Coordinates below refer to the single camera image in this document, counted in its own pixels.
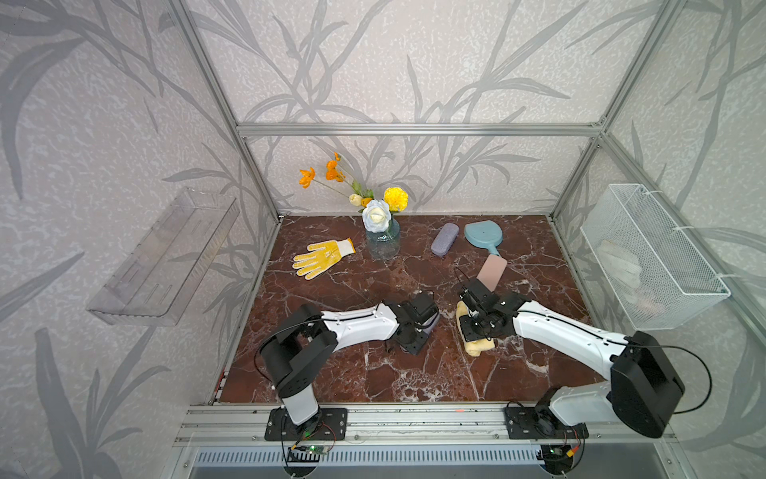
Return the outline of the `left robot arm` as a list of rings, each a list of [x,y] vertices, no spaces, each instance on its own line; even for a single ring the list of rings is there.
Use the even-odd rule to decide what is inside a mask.
[[[259,346],[267,376],[291,423],[303,427],[319,421],[313,381],[333,353],[370,341],[396,342],[417,355],[439,322],[430,293],[409,301],[383,301],[355,311],[322,311],[301,305]]]

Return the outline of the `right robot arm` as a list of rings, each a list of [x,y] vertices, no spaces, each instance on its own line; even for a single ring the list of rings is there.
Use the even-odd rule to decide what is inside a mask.
[[[602,377],[599,383],[549,389],[530,413],[538,431],[559,426],[621,422],[648,438],[660,438],[685,393],[663,347],[648,333],[621,335],[564,317],[520,293],[497,295],[482,281],[462,286],[464,339],[519,336],[552,347]]]

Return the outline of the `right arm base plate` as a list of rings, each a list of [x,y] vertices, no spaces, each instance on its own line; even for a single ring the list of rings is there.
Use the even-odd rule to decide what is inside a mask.
[[[578,442],[590,437],[584,423],[565,425],[546,408],[522,407],[520,403],[509,403],[503,414],[510,439]]]

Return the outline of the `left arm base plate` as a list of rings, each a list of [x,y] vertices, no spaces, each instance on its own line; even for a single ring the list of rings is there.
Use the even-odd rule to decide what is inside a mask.
[[[347,408],[321,408],[301,425],[290,419],[285,408],[276,408],[269,413],[265,440],[268,442],[305,440],[343,440],[348,425]]]

